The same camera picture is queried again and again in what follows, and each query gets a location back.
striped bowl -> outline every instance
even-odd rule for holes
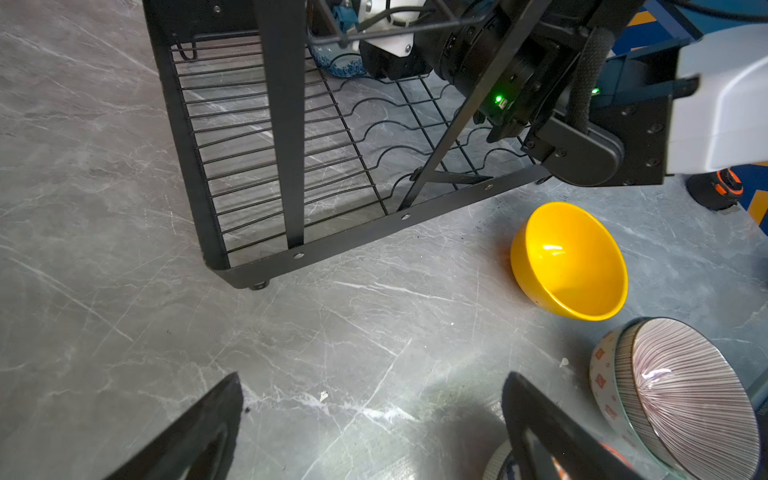
[[[621,403],[643,443],[688,478],[749,480],[760,438],[749,398],[720,351],[685,323],[648,319],[616,349]]]
[[[681,475],[677,470],[662,462],[645,446],[640,436],[635,432],[629,421],[627,412],[621,404],[616,384],[616,348],[621,334],[627,328],[632,327],[638,322],[642,322],[650,317],[636,318],[624,326],[613,329],[606,333],[603,338],[592,350],[592,357],[589,364],[589,386],[598,403],[603,417],[608,424],[616,431],[621,438],[632,446],[632,448],[643,452],[652,458],[660,468],[671,474],[674,480],[686,480],[687,476]]]

black metal dish rack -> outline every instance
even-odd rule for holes
[[[330,34],[310,41],[365,36],[338,31],[325,1],[310,4]],[[466,126],[547,5],[530,1],[465,100],[434,74],[327,74],[305,45],[300,0],[144,0],[206,265],[236,288],[264,288],[274,276],[547,177],[519,138],[487,144],[488,124]]]

black cable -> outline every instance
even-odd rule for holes
[[[435,13],[434,10],[428,10],[424,15],[420,15],[413,22],[401,22],[400,20],[392,20],[392,25],[395,27],[409,27],[411,25],[418,25],[425,21],[427,18],[431,17],[433,13]]]
[[[582,133],[587,133],[587,126],[589,125],[592,89],[598,82],[600,72],[605,65],[605,58],[615,42],[614,34],[610,30],[597,27],[589,35],[576,64],[565,123]]]
[[[667,0],[672,5],[676,5],[680,8],[685,8],[692,12],[700,13],[714,18],[724,18],[725,20],[736,20],[738,22],[749,23],[767,23],[768,15],[751,15],[748,13],[736,13],[736,12],[723,12],[715,8],[704,7],[702,5],[695,5],[693,3],[686,2],[686,0]]]

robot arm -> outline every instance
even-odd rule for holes
[[[581,186],[661,184],[765,161],[767,87],[766,24],[670,41],[606,61],[586,133],[556,108],[531,127],[525,150]]]
[[[485,20],[360,42],[366,70],[393,80],[434,70],[472,94],[525,2],[445,2],[456,18]],[[368,33],[445,20],[433,0],[352,3],[356,28]],[[641,4],[551,0],[475,113],[493,126],[488,141],[530,125],[523,149],[557,178],[585,187],[661,184],[668,174],[768,160],[768,24],[605,60]]]

rack leg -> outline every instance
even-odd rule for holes
[[[264,289],[265,289],[265,288],[267,288],[269,285],[270,285],[270,281],[269,281],[269,280],[264,280],[264,281],[263,281],[263,282],[261,282],[261,283],[257,283],[256,285],[253,285],[253,286],[249,286],[249,287],[248,287],[248,290],[264,290]]]
[[[275,140],[288,248],[304,245],[303,0],[253,0]]]

